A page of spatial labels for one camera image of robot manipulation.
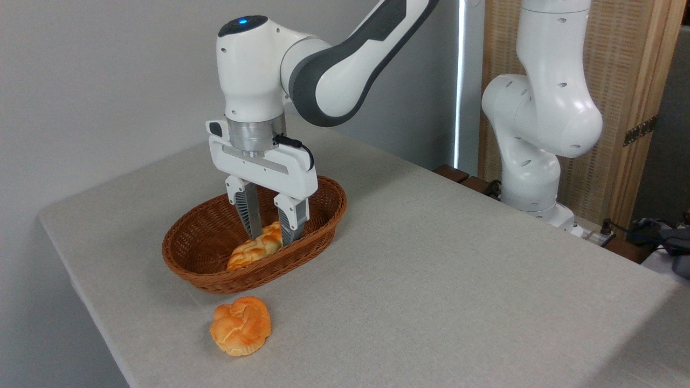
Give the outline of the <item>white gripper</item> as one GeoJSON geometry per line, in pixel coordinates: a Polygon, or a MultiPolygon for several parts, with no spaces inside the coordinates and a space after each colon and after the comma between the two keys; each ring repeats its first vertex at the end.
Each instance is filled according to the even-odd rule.
{"type": "Polygon", "coordinates": [[[262,234],[257,185],[279,194],[274,197],[278,209],[282,245],[300,240],[310,218],[308,198],[318,188],[311,157],[302,148],[280,144],[262,156],[251,157],[229,142],[225,121],[207,121],[212,161],[218,170],[229,174],[227,198],[235,206],[250,240],[262,234]]]}

